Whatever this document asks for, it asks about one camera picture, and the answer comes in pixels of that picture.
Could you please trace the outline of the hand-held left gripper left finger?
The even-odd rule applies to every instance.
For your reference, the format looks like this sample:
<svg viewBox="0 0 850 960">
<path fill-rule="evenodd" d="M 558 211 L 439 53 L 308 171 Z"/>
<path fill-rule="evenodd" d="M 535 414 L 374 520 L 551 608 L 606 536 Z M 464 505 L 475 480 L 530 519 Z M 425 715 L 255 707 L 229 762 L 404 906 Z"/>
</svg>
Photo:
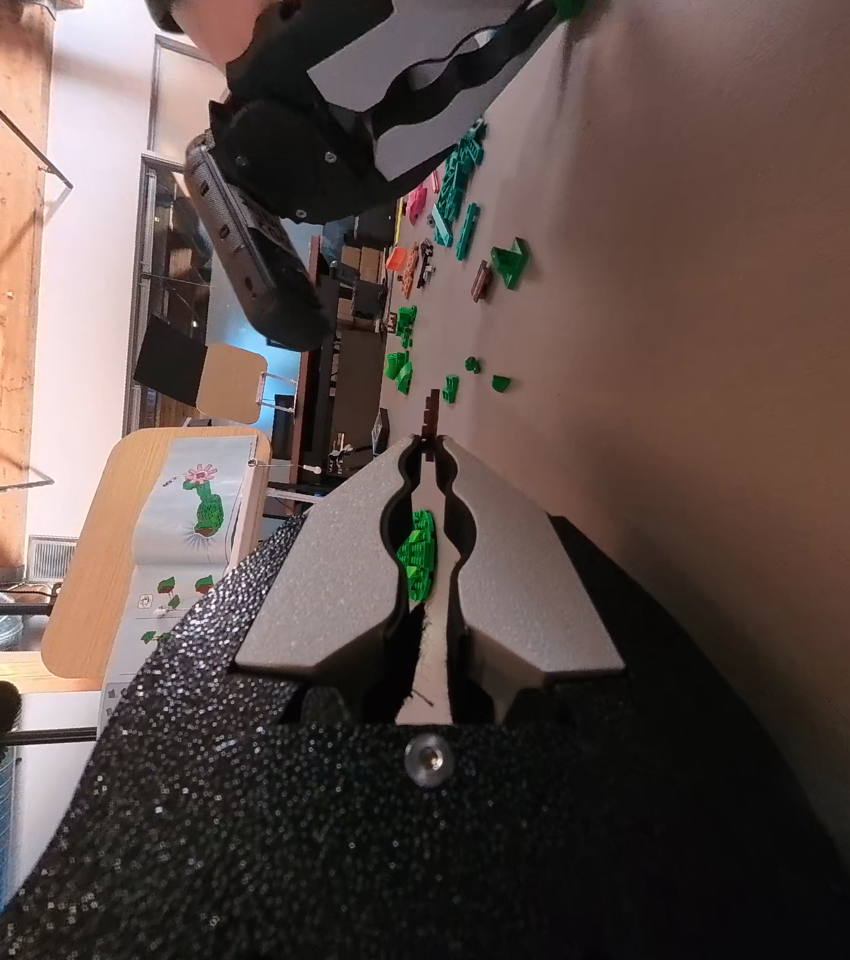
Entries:
<svg viewBox="0 0 850 960">
<path fill-rule="evenodd" d="M 399 440 L 308 510 L 235 664 L 266 676 L 381 676 L 407 612 L 419 437 Z"/>
</svg>

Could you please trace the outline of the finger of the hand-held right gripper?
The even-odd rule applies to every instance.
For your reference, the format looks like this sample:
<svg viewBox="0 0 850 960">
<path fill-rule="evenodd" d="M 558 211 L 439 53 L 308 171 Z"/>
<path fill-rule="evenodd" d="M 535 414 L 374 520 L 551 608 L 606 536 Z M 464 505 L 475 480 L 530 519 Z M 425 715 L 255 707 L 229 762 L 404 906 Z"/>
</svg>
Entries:
<svg viewBox="0 0 850 960">
<path fill-rule="evenodd" d="M 431 75 L 431 84 L 437 84 L 468 42 L 489 30 L 491 38 L 474 49 L 476 65 L 461 63 L 452 81 L 453 98 L 476 90 L 489 104 L 544 38 L 545 2 L 392 2 L 382 23 L 311 66 L 309 78 L 329 104 L 368 112 L 408 70 L 437 66 Z"/>
<path fill-rule="evenodd" d="M 378 170 L 389 181 L 453 146 L 554 28 L 553 6 L 395 6 L 400 54 L 371 109 Z"/>
</svg>

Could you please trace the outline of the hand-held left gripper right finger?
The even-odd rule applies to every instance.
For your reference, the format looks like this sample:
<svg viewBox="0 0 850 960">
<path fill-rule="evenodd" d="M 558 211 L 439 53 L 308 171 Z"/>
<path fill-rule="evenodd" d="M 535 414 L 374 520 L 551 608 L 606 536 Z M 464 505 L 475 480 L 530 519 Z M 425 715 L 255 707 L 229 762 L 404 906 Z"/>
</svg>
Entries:
<svg viewBox="0 0 850 960">
<path fill-rule="evenodd" d="M 444 533 L 458 553 L 447 626 L 452 719 L 503 721 L 524 690 L 624 673 L 551 518 L 450 437 L 435 443 Z"/>
</svg>

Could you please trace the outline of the pile of teal lego pieces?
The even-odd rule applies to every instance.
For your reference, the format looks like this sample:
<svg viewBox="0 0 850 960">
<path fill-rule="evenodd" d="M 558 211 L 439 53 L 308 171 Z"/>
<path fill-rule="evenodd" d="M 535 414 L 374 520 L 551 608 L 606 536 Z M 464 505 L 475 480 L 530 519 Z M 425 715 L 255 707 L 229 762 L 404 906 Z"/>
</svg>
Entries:
<svg viewBox="0 0 850 960">
<path fill-rule="evenodd" d="M 464 256 L 466 242 L 455 241 L 455 223 L 472 175 L 483 162 L 486 131 L 486 121 L 480 117 L 456 143 L 445 160 L 437 198 L 429 215 L 434 244 L 444 248 L 455 246 L 458 259 Z"/>
</svg>

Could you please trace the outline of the pile of pink lego tiles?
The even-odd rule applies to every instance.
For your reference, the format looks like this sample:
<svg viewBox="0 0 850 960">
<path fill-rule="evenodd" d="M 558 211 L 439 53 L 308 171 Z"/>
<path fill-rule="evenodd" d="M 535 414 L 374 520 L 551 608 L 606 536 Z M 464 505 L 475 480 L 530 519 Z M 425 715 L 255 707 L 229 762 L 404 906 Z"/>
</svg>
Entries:
<svg viewBox="0 0 850 960">
<path fill-rule="evenodd" d="M 406 198 L 405 215 L 408 222 L 416 225 L 425 214 L 429 201 L 434 202 L 440 192 L 440 177 L 438 169 L 429 174 L 426 179 L 412 189 Z"/>
</svg>

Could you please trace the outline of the pile of bright green lego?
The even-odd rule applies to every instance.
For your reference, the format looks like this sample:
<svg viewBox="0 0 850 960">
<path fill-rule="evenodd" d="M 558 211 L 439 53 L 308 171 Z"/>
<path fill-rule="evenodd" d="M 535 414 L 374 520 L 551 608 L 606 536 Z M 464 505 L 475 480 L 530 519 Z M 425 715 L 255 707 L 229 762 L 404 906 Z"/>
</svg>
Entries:
<svg viewBox="0 0 850 960">
<path fill-rule="evenodd" d="M 431 594 L 437 566 L 437 536 L 430 510 L 415 510 L 412 529 L 398 549 L 398 559 L 406 571 L 409 599 L 424 603 Z"/>
</svg>

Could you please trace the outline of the lego instruction booklet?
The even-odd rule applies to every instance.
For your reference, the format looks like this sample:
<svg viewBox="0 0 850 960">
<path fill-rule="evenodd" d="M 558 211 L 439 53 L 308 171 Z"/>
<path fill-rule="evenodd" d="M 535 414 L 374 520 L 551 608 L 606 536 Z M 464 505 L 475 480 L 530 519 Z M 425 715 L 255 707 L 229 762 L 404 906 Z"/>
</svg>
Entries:
<svg viewBox="0 0 850 960">
<path fill-rule="evenodd" d="M 225 576 L 256 435 L 176 438 L 133 538 L 134 568 L 99 702 L 101 734 L 148 657 Z"/>
</svg>

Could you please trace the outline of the person's right hand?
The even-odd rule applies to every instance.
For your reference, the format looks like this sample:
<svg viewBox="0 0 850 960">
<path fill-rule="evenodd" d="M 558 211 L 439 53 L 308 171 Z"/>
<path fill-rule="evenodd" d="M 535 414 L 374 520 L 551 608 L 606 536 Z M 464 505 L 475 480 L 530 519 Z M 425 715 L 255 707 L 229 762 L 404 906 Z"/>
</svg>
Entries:
<svg viewBox="0 0 850 960">
<path fill-rule="evenodd" d="M 221 72 L 251 42 L 263 11 L 277 1 L 177 1 L 172 18 L 184 34 Z"/>
</svg>

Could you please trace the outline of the cardboard box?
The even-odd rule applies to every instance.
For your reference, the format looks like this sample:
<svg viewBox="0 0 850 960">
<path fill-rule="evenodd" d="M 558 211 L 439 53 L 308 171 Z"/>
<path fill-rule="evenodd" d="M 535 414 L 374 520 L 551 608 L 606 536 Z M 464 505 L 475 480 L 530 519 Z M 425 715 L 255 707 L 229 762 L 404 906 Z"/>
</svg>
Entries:
<svg viewBox="0 0 850 960">
<path fill-rule="evenodd" d="M 357 280 L 379 283 L 383 269 L 383 252 L 373 246 L 342 247 L 339 261 Z"/>
</svg>

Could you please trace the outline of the wooden chair back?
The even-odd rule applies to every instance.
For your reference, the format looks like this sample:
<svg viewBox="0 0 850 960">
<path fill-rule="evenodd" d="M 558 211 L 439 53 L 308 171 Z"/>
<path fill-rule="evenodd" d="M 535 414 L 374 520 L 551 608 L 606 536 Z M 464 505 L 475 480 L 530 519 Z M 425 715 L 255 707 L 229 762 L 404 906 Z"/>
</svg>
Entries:
<svg viewBox="0 0 850 960">
<path fill-rule="evenodd" d="M 196 409 L 207 418 L 253 425 L 261 416 L 266 359 L 226 342 L 207 346 Z"/>
</svg>

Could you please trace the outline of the wooden book stand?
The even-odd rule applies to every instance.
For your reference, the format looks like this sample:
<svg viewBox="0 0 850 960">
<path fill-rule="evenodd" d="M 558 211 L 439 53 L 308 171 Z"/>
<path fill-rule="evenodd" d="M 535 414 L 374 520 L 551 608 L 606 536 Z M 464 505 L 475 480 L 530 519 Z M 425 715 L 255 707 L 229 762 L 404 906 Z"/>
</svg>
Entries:
<svg viewBox="0 0 850 960">
<path fill-rule="evenodd" d="M 246 470 L 250 487 L 242 495 L 240 533 L 231 560 L 236 565 L 260 539 L 271 460 L 266 434 L 246 425 L 147 428 L 128 434 L 113 448 L 42 641 L 44 665 L 56 678 L 54 691 L 103 687 L 136 566 L 136 526 L 169 447 L 182 438 L 195 451 L 202 439 L 233 436 L 252 438 L 253 458 L 263 462 Z"/>
</svg>

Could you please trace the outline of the black flat board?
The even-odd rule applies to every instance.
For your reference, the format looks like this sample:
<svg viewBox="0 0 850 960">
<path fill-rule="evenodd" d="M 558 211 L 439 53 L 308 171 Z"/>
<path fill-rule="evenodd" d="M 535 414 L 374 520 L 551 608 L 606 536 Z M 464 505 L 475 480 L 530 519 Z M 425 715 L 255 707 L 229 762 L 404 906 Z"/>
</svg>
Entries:
<svg viewBox="0 0 850 960">
<path fill-rule="evenodd" d="M 198 393 L 208 347 L 168 320 L 150 315 L 132 373 L 133 382 L 191 408 Z"/>
</svg>

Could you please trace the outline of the white vent grille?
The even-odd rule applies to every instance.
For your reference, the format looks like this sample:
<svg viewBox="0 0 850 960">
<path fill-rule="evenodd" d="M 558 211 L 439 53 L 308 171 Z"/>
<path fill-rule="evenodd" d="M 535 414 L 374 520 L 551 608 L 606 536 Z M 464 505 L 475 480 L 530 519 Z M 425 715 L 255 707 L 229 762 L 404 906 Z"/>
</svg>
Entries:
<svg viewBox="0 0 850 960">
<path fill-rule="evenodd" d="M 63 581 L 77 545 L 77 537 L 31 534 L 27 541 L 25 580 L 36 583 Z"/>
</svg>

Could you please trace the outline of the green bracket lego piece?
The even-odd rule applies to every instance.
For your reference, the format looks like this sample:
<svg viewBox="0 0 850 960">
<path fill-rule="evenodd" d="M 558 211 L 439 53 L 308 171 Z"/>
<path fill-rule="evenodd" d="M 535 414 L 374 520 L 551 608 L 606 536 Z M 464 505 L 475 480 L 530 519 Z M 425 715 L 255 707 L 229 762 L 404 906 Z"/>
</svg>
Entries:
<svg viewBox="0 0 850 960">
<path fill-rule="evenodd" d="M 505 289 L 515 290 L 520 284 L 530 260 L 530 248 L 522 237 L 516 237 L 509 247 L 493 246 L 490 250 L 490 266 Z"/>
</svg>

